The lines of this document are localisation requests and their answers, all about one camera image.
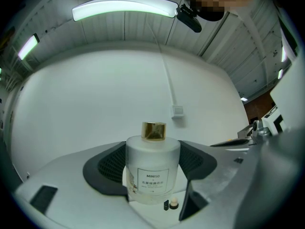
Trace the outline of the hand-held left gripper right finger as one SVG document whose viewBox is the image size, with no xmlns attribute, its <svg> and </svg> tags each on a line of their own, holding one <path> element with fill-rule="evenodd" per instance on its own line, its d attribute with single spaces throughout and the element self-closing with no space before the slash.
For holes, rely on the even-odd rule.
<svg viewBox="0 0 305 229">
<path fill-rule="evenodd" d="M 234 182 L 246 166 L 246 152 L 225 146 L 181 142 L 180 167 L 186 189 L 177 210 L 169 210 L 167 229 L 235 229 L 246 185 Z"/>
</svg>

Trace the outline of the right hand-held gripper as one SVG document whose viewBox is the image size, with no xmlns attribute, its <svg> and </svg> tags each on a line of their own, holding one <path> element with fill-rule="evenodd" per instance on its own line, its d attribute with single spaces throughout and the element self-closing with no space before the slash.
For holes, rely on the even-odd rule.
<svg viewBox="0 0 305 229">
<path fill-rule="evenodd" d="M 278 107 L 275 105 L 261 119 L 255 120 L 237 133 L 238 139 L 211 145 L 225 150 L 249 150 L 255 144 L 261 144 L 268 138 L 285 131 L 285 123 Z"/>
</svg>

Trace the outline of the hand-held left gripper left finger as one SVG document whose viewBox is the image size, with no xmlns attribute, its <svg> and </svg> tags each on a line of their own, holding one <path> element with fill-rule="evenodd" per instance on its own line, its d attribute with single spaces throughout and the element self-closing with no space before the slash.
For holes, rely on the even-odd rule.
<svg viewBox="0 0 305 229">
<path fill-rule="evenodd" d="M 99 161 L 124 165 L 125 143 L 61 156 L 16 190 L 14 198 L 39 229 L 156 229 L 128 203 L 122 183 Z"/>
</svg>

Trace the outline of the white bottle with gold cap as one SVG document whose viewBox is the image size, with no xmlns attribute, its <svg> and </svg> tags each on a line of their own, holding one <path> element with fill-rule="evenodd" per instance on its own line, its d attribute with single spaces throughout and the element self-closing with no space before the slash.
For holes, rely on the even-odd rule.
<svg viewBox="0 0 305 229">
<path fill-rule="evenodd" d="M 141 135 L 126 141 L 126 187 L 129 197 L 144 205 L 161 204 L 175 186 L 181 144 L 166 137 L 166 124 L 144 122 Z"/>
</svg>

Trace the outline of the white wall junction box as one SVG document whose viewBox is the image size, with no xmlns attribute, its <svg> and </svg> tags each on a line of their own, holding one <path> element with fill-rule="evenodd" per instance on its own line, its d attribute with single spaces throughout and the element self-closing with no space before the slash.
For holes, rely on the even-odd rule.
<svg viewBox="0 0 305 229">
<path fill-rule="evenodd" d="M 183 118 L 184 117 L 183 106 L 172 105 L 171 116 L 172 116 L 172 118 Z"/>
</svg>

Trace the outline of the white wall conduit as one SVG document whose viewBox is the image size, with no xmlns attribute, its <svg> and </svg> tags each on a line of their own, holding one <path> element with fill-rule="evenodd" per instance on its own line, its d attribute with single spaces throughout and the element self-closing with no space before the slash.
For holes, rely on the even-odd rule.
<svg viewBox="0 0 305 229">
<path fill-rule="evenodd" d="M 176 101 L 176 97 L 175 97 L 175 93 L 174 93 L 173 83 L 172 83 L 172 80 L 171 80 L 171 77 L 170 77 L 170 74 L 168 71 L 168 67 L 167 67 L 167 63 L 166 63 L 166 60 L 165 60 L 165 57 L 164 57 L 164 54 L 162 51 L 162 47 L 160 46 L 160 44 L 156 38 L 156 35 L 155 35 L 153 29 L 151 28 L 150 24 L 148 23 L 148 21 L 146 21 L 146 25 L 148 26 L 148 28 L 154 38 L 154 41 L 159 49 L 159 52 L 160 52 L 160 56 L 161 56 L 161 59 L 163 62 L 164 73 L 167 78 L 168 88 L 169 88 L 169 92 L 170 92 L 170 96 L 171 96 L 171 103 L 172 103 L 172 105 L 176 105 L 177 101 Z"/>
</svg>

